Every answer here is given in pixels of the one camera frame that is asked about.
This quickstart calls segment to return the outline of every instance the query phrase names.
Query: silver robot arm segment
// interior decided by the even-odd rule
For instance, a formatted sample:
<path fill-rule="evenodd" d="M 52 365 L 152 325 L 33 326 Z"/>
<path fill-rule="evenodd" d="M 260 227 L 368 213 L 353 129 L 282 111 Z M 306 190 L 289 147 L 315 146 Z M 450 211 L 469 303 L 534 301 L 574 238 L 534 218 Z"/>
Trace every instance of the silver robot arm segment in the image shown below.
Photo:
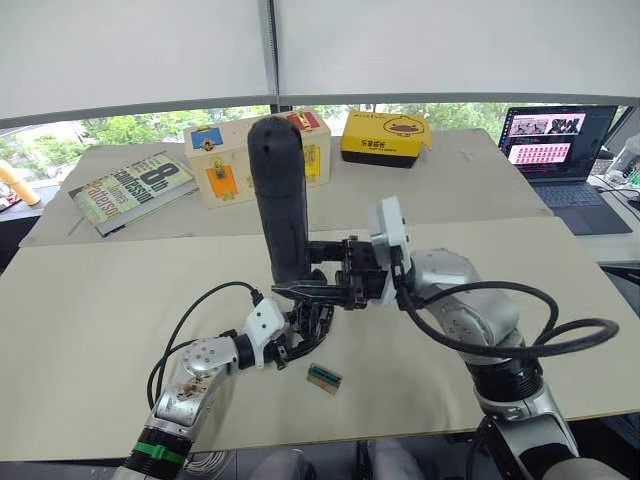
<path fill-rule="evenodd" d="M 401 259 L 414 297 L 426 300 L 449 288 L 482 280 L 467 258 L 444 248 L 412 251 L 395 197 L 373 207 L 369 218 L 376 260 L 389 271 L 385 292 L 377 303 L 390 303 L 389 299 L 396 296 L 390 281 L 392 269 L 399 268 L 391 261 L 393 249 Z M 442 331 L 459 342 L 487 347 L 524 346 L 517 328 L 517 306 L 504 291 L 454 293 L 426 302 L 426 309 Z M 596 471 L 607 472 L 607 476 L 591 478 L 623 478 L 600 462 L 578 458 L 575 439 L 535 358 L 459 354 L 472 375 L 480 408 L 489 419 L 487 443 L 505 478 L 589 478 L 585 472 Z"/>
<path fill-rule="evenodd" d="M 182 468 L 214 400 L 238 369 L 263 368 L 264 350 L 287 327 L 278 305 L 264 298 L 235 337 L 197 340 L 154 405 L 138 441 L 115 480 L 171 480 Z"/>

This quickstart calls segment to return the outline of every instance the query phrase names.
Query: yellow box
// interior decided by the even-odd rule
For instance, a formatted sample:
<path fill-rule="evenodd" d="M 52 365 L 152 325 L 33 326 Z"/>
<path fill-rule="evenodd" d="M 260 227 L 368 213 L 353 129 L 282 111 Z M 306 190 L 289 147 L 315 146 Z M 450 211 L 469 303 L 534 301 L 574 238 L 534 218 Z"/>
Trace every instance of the yellow box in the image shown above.
<path fill-rule="evenodd" d="M 340 150 L 347 162 L 410 168 L 422 145 L 431 149 L 429 122 L 421 115 L 352 110 Z"/>

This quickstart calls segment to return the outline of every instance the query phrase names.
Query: laptop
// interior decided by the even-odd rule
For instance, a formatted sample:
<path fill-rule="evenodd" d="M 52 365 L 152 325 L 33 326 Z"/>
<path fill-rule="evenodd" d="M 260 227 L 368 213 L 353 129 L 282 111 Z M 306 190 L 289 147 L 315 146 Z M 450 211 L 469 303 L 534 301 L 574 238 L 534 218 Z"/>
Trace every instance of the laptop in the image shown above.
<path fill-rule="evenodd" d="M 587 183 L 615 106 L 512 107 L 499 148 L 575 235 L 631 229 Z"/>

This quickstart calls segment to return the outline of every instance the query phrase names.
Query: small circuit board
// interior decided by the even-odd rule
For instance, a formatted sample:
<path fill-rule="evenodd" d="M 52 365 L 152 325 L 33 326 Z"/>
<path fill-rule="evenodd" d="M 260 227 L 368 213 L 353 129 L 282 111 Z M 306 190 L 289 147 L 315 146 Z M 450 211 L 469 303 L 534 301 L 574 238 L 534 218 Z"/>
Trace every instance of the small circuit board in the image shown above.
<path fill-rule="evenodd" d="M 342 375 L 312 363 L 307 372 L 307 380 L 331 395 L 335 395 L 342 383 Z"/>

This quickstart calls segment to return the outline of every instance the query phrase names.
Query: laptop screen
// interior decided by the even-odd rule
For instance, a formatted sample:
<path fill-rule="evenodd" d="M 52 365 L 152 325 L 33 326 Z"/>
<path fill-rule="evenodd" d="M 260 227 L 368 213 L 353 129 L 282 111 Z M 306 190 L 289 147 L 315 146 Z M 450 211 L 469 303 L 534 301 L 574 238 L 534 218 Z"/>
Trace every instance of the laptop screen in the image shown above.
<path fill-rule="evenodd" d="M 529 180 L 584 180 L 589 176 L 616 108 L 510 108 L 499 148 Z"/>

